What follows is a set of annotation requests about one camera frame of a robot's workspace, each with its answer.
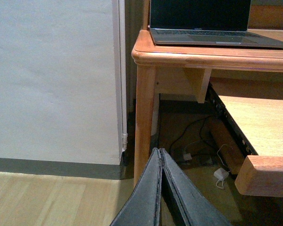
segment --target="laptop screen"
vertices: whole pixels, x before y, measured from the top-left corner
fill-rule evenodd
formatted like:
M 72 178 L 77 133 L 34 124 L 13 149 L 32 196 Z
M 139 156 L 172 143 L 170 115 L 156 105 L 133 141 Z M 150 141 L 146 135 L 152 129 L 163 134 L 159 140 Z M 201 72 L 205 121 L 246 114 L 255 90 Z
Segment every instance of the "laptop screen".
M 151 0 L 150 27 L 246 31 L 251 0 Z

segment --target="silver laptop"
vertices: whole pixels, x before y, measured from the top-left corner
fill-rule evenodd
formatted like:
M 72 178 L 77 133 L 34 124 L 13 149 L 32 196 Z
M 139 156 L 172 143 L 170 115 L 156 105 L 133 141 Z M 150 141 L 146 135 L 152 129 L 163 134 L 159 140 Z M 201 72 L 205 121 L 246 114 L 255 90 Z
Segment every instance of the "silver laptop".
M 283 41 L 247 32 L 251 0 L 151 0 L 157 45 L 283 48 Z

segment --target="desk leg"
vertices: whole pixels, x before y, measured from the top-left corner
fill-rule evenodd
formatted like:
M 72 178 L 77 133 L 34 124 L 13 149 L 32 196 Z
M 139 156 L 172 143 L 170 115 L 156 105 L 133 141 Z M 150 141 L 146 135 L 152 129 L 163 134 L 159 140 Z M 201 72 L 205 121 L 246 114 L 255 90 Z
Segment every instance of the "desk leg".
M 149 158 L 156 67 L 137 67 L 134 185 Z

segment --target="wall baseboard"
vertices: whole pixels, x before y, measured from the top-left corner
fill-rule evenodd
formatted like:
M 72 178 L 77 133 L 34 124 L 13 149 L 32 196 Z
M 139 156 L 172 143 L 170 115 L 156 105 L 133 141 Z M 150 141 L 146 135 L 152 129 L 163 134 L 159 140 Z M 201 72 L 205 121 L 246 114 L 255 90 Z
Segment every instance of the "wall baseboard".
M 122 161 L 106 165 L 0 158 L 0 172 L 120 180 L 122 171 Z

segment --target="light wood flooring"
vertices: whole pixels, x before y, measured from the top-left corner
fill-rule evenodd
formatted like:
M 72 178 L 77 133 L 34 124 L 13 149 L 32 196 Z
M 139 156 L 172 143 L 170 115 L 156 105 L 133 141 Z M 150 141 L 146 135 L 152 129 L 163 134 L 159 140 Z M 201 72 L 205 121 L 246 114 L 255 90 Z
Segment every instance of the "light wood flooring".
M 107 226 L 133 180 L 0 172 L 0 226 Z

